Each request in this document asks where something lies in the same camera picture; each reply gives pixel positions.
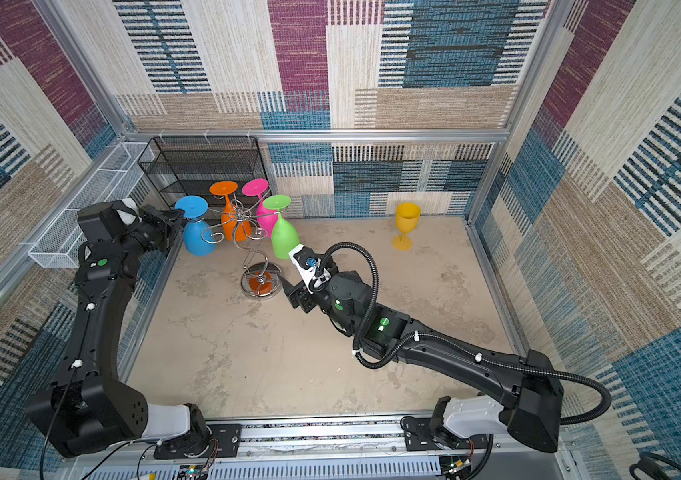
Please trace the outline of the blue plastic wine glass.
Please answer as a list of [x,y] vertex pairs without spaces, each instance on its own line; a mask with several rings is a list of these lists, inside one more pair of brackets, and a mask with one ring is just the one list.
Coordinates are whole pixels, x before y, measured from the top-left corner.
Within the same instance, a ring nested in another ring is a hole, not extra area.
[[210,225],[204,220],[208,213],[208,202],[200,196],[184,196],[176,202],[176,209],[184,212],[184,245],[190,254],[198,257],[209,256],[216,249],[216,239]]

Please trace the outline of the yellow plastic wine glass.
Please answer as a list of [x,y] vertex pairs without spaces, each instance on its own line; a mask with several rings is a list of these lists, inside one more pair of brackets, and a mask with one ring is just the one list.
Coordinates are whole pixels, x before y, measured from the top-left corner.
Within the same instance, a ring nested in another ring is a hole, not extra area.
[[398,235],[393,239],[394,248],[407,251],[412,248],[413,242],[409,234],[415,230],[421,218],[421,208],[414,203],[400,204],[395,211],[396,228]]

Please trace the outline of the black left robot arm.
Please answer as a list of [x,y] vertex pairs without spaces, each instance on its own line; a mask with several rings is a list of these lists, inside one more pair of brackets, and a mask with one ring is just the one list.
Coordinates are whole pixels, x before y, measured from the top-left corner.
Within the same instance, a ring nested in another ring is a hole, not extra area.
[[28,419],[62,457],[95,454],[130,441],[158,443],[156,457],[199,456],[212,433],[198,406],[162,406],[118,378],[122,320],[144,254],[172,249],[180,210],[140,207],[130,199],[78,212],[84,243],[74,286],[76,319],[50,385],[30,396]]

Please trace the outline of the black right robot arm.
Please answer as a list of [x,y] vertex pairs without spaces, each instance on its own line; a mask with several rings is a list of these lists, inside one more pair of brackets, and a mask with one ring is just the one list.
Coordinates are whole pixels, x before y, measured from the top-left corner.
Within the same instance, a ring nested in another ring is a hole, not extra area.
[[[361,330],[371,304],[372,287],[357,272],[332,276],[321,290],[304,283],[286,284],[290,305],[308,313],[318,308],[338,332],[352,337]],[[544,453],[558,449],[564,388],[560,380],[525,373],[551,370],[551,360],[531,350],[525,357],[488,350],[442,334],[410,315],[376,304],[361,342],[362,352],[380,361],[412,364],[467,384],[500,404],[491,425],[520,444]]]

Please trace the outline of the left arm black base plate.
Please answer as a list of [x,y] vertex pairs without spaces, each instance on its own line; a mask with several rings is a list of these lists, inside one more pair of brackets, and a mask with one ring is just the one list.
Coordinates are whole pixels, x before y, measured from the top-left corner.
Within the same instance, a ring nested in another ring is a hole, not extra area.
[[205,432],[194,430],[163,441],[154,450],[156,460],[234,458],[240,448],[242,424],[208,424]]

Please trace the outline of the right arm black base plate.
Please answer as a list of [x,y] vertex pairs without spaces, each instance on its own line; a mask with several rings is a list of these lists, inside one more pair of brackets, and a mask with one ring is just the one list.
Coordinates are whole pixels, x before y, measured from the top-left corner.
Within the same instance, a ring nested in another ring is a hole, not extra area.
[[432,429],[429,418],[410,415],[400,419],[400,428],[404,432],[407,451],[435,450],[477,450],[485,449],[489,443],[488,436],[480,434],[470,438],[458,438],[445,428]]

